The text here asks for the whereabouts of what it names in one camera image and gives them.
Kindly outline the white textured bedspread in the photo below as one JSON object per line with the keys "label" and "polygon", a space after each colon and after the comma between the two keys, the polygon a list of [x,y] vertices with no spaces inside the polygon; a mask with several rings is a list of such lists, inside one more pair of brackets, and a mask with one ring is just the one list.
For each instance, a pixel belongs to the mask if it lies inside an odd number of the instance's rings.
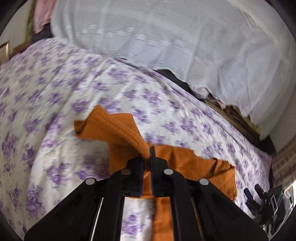
{"label": "white textured bedspread", "polygon": [[268,136],[295,86],[295,40],[266,1],[57,1],[55,37],[170,70]]}

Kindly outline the purple floral bed sheet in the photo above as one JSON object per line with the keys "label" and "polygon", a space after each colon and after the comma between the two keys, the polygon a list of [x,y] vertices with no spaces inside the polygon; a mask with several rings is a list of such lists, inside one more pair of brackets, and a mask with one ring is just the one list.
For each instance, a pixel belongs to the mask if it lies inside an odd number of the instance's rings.
{"label": "purple floral bed sheet", "polygon": [[1,66],[1,212],[19,238],[86,178],[108,177],[108,145],[74,133],[97,105],[131,113],[147,142],[228,161],[245,212],[244,189],[270,187],[271,156],[168,78],[40,40]]}

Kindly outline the brown brick pattern curtain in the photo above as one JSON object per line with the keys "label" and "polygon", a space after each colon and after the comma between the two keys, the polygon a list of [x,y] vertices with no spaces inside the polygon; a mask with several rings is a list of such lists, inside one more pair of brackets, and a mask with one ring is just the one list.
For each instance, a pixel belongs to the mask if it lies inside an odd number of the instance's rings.
{"label": "brown brick pattern curtain", "polygon": [[282,185],[288,190],[295,181],[295,137],[283,147],[272,161],[272,170],[274,176],[274,186]]}

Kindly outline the dark wooden bed frame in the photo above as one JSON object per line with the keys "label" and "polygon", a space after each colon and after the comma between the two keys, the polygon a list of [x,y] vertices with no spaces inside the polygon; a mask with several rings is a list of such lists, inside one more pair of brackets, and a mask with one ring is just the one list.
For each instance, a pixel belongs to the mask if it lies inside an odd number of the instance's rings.
{"label": "dark wooden bed frame", "polygon": [[259,138],[261,134],[261,129],[251,122],[250,117],[244,117],[238,107],[222,104],[222,102],[215,99],[211,94],[209,94],[206,98],[203,98],[200,94],[194,92],[189,84],[175,77],[175,75],[173,75],[170,70],[162,69],[158,70],[157,72],[168,78],[173,83],[177,84],[180,88],[184,89],[186,92],[191,94],[199,101],[205,103],[206,105],[217,111],[255,147],[259,148],[260,150],[266,152],[271,156],[275,156],[276,150],[270,137],[261,140]]}

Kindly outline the orange knitted baby cardigan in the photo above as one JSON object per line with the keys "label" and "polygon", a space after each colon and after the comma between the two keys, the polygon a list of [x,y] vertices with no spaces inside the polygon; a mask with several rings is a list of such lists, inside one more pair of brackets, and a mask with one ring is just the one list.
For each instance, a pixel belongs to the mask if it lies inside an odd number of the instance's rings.
{"label": "orange knitted baby cardigan", "polygon": [[[149,148],[130,113],[108,114],[96,106],[85,120],[74,121],[77,138],[105,141],[109,146],[109,171],[113,174],[123,169],[129,159],[142,156],[145,160],[144,191],[142,198],[152,197],[149,171]],[[237,196],[235,168],[229,162],[203,159],[191,149],[169,145],[155,145],[156,156],[168,162],[169,168],[190,180],[206,178],[231,201]],[[155,215],[152,222],[152,240],[173,240],[171,206],[168,198],[154,198]]]}

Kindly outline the pink cloth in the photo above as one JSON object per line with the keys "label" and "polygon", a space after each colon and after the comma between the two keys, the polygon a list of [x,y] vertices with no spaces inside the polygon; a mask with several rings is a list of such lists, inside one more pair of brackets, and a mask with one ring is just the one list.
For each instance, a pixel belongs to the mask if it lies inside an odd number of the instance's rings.
{"label": "pink cloth", "polygon": [[41,32],[45,25],[50,23],[56,0],[37,0],[34,12],[33,31],[35,34]]}

